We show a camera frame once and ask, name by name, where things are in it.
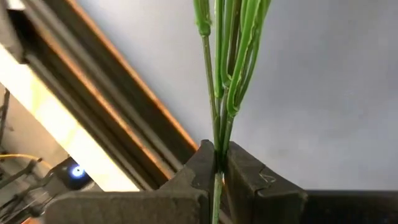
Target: yellow cable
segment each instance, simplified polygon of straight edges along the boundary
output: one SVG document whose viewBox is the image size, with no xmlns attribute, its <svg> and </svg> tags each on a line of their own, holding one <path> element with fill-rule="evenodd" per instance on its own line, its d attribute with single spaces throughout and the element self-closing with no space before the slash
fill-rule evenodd
<svg viewBox="0 0 398 224">
<path fill-rule="evenodd" d="M 23 157 L 23 158 L 27 158 L 27 159 L 34 159 L 36 161 L 39 161 L 45 165 L 47 168 L 52 169 L 53 167 L 48 163 L 45 162 L 43 159 L 40 159 L 37 156 L 31 156 L 31 155 L 27 155 L 27 154 L 6 154 L 6 155 L 0 155 L 0 159 L 3 158 L 17 158 L 17 157 Z"/>
</svg>

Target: blue led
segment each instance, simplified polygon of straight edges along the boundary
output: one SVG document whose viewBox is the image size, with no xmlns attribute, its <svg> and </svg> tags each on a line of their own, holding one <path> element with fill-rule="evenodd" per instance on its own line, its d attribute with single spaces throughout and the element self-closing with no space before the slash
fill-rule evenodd
<svg viewBox="0 0 398 224">
<path fill-rule="evenodd" d="M 72 167 L 71 170 L 70 170 L 70 175 L 74 179 L 80 179 L 85 174 L 86 174 L 85 170 L 82 167 L 80 167 L 79 165 L 76 165 L 76 166 Z"/>
</svg>

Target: artificial plant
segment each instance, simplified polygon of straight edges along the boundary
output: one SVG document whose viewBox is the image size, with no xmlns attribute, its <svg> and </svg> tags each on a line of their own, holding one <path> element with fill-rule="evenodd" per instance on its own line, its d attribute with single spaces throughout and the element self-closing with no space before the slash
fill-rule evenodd
<svg viewBox="0 0 398 224">
<path fill-rule="evenodd" d="M 193 0 L 202 38 L 215 146 L 215 187 L 211 221 L 218 223 L 224 161 L 234 117 L 248 89 L 271 0 L 215 0 L 215 75 L 211 66 L 209 0 Z"/>
</svg>

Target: blue light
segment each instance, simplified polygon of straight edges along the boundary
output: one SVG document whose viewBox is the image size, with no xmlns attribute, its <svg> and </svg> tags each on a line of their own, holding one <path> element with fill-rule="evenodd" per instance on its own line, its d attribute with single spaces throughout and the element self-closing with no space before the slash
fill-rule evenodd
<svg viewBox="0 0 398 224">
<path fill-rule="evenodd" d="M 86 174 L 85 170 L 80 167 L 79 165 L 76 165 L 75 167 L 72 167 L 70 170 L 70 175 L 74 179 L 80 179 Z"/>
</svg>

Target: gray wall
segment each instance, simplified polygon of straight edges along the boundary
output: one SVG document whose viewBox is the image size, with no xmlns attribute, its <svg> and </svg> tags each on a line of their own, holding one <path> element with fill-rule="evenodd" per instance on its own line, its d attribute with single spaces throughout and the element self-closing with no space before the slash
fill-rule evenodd
<svg viewBox="0 0 398 224">
<path fill-rule="evenodd" d="M 211 138 L 189 0 L 79 0 L 192 137 Z M 312 189 L 398 189 L 398 1 L 274 0 L 233 139 Z"/>
</svg>

